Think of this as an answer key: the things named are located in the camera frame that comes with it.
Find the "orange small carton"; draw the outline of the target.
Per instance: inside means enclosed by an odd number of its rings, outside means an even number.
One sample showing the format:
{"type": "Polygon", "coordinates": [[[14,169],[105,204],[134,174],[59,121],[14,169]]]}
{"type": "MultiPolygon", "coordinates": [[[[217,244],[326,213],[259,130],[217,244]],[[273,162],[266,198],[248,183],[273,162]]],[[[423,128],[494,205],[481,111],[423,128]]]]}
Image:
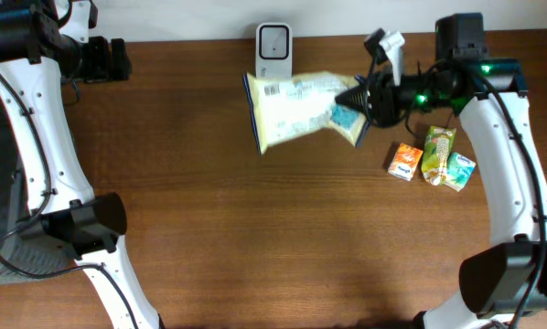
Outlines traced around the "orange small carton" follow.
{"type": "Polygon", "coordinates": [[[394,157],[387,172],[390,175],[401,178],[405,181],[411,181],[416,168],[422,159],[424,151],[406,143],[400,143],[396,149],[394,157]]]}

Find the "teal tissue pack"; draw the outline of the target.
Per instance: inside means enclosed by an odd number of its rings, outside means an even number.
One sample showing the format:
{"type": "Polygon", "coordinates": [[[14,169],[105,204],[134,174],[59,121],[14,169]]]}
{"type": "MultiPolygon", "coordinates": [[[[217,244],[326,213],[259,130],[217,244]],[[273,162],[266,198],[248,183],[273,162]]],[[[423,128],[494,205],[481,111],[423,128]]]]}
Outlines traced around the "teal tissue pack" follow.
{"type": "Polygon", "coordinates": [[[447,173],[445,185],[456,192],[461,191],[472,175],[476,163],[462,154],[451,153],[447,161],[447,173]]]}

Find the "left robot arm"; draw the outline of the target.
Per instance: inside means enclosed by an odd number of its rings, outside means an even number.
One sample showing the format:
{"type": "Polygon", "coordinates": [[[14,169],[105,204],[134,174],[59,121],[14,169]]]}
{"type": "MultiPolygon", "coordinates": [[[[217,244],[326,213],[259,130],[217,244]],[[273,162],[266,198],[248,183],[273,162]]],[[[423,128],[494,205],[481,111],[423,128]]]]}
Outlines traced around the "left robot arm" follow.
{"type": "Polygon", "coordinates": [[[115,193],[95,194],[64,86],[125,81],[125,43],[93,34],[91,1],[0,1],[0,285],[85,273],[116,328],[160,328],[126,248],[115,193]]]}

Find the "beige snack bag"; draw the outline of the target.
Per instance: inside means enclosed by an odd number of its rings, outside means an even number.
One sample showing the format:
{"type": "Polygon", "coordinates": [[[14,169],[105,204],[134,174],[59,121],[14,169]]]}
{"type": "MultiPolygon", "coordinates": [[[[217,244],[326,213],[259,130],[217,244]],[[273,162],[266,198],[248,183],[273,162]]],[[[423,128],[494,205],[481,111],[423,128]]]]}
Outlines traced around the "beige snack bag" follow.
{"type": "Polygon", "coordinates": [[[242,81],[260,154],[323,129],[336,131],[357,147],[370,128],[364,114],[335,102],[340,93],[359,85],[351,76],[322,71],[259,79],[246,73],[242,81]]]}

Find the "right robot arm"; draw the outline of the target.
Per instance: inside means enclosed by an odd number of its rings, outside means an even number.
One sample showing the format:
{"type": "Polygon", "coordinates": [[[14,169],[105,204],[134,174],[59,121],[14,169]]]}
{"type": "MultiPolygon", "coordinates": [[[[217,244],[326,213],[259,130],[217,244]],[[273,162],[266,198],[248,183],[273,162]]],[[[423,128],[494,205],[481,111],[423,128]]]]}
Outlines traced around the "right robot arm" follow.
{"type": "Polygon", "coordinates": [[[480,13],[435,24],[435,62],[404,72],[403,38],[377,30],[365,40],[374,64],[338,104],[392,127],[412,111],[449,107],[471,142],[486,191],[489,249],[462,262],[459,289],[418,313],[415,328],[514,328],[547,311],[547,182],[532,138],[529,90],[520,63],[492,58],[480,13]]]}

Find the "green snack tube packet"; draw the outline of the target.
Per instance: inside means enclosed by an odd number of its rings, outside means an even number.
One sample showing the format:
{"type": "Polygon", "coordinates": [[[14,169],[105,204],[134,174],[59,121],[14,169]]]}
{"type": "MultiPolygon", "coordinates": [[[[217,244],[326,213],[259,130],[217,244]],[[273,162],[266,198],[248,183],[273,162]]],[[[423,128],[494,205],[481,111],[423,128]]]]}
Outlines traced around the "green snack tube packet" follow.
{"type": "Polygon", "coordinates": [[[447,176],[447,160],[451,154],[456,128],[431,126],[425,138],[421,170],[424,180],[433,186],[442,185],[447,176]]]}

